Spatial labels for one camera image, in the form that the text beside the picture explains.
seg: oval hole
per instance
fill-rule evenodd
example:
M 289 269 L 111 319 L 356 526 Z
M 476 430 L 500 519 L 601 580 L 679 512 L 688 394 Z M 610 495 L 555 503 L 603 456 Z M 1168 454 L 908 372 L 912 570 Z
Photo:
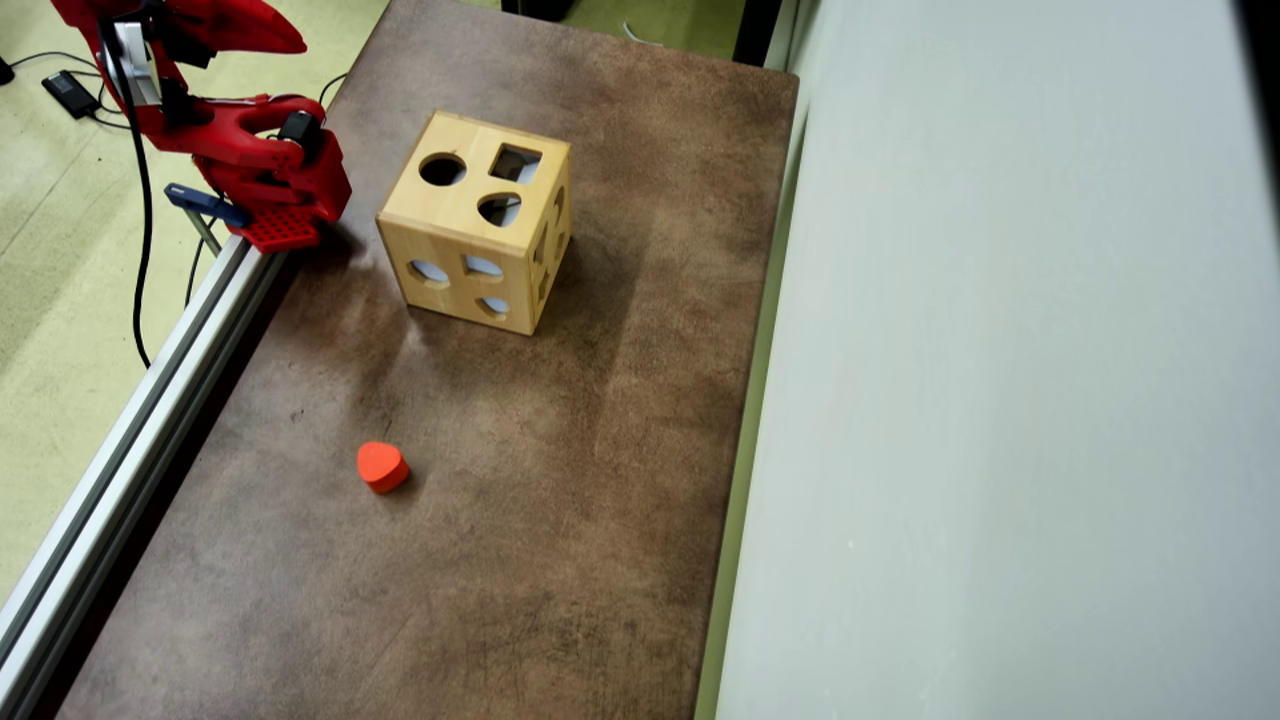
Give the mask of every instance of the oval hole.
M 476 258 L 475 255 L 463 255 L 462 260 L 467 265 L 468 275 L 485 275 L 481 279 L 502 278 L 502 268 L 499 268 L 492 260 L 485 260 L 484 258 Z
M 480 309 L 484 310 L 486 315 L 497 320 L 506 318 L 507 310 L 511 310 L 507 301 L 500 297 L 480 297 L 476 300 L 476 304 L 480 305 Z
M 408 266 L 413 269 L 413 277 L 429 286 L 445 287 L 449 284 L 448 273 L 442 270 L 439 265 L 426 260 L 413 260 Z
M 520 196 L 515 192 L 490 195 L 480 201 L 477 210 L 489 224 L 504 228 L 515 223 L 516 215 L 520 214 Z
M 428 183 L 445 187 L 456 184 L 467 174 L 467 167 L 462 158 L 449 152 L 430 155 L 417 168 L 417 174 L 422 176 Z

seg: wooden cube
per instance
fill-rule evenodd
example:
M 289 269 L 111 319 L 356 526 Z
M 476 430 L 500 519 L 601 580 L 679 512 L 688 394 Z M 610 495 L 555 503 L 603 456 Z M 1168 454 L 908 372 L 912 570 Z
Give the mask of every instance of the wooden cube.
M 572 233 L 570 146 L 436 110 L 378 213 L 404 302 L 534 334 Z

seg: hole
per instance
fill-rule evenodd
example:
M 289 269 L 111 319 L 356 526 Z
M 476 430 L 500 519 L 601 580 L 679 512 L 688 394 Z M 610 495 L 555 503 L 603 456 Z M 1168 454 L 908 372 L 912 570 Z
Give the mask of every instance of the hole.
M 507 319 L 507 310 L 511 309 L 507 301 L 500 297 L 479 297 L 476 299 L 476 305 L 484 310 L 485 315 L 489 315 L 494 320 Z
M 495 178 L 509 179 L 520 184 L 534 182 L 534 173 L 538 172 L 538 163 L 541 163 L 543 154 L 536 150 L 525 150 L 503 143 L 498 150 L 498 158 L 493 161 L 489 174 Z
M 475 255 L 463 255 L 462 260 L 467 265 L 468 275 L 481 275 L 480 279 L 486 279 L 486 281 L 502 279 L 502 268 L 499 268 L 495 263 L 490 260 L 485 260 L 484 258 L 476 258 Z
M 538 236 L 538 247 L 534 249 L 534 263 L 541 265 L 547 255 L 547 223 L 543 223 L 543 234 Z
M 480 217 L 489 220 L 489 224 L 504 228 L 516 222 L 520 214 L 520 196 L 515 192 L 490 195 L 480 201 Z
M 467 174 L 467 167 L 462 163 L 462 158 L 440 152 L 428 155 L 417 167 L 417 174 L 422 176 L 422 179 L 430 184 L 447 187 L 461 181 Z
M 428 263 L 426 260 L 413 260 L 408 264 L 408 266 L 413 277 L 425 283 L 428 287 L 449 287 L 449 275 L 438 265 Z

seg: square hole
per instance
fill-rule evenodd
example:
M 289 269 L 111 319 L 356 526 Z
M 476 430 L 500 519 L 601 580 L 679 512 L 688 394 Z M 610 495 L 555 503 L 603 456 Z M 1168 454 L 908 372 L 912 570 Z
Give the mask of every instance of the square hole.
M 520 184 L 529 184 L 534 182 L 534 173 L 538 172 L 538 164 L 541 161 L 543 154 L 536 150 L 503 143 L 489 174 Z

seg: table surface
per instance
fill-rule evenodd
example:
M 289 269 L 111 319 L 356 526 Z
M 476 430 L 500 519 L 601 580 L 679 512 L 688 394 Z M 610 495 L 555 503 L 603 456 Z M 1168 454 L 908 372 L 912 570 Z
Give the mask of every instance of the table surface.
M 692 714 L 796 79 L 396 0 L 329 117 L 355 193 L 67 717 Z M 374 213 L 433 109 L 573 147 L 538 333 L 406 309 Z M 413 468 L 356 474 L 381 439 Z

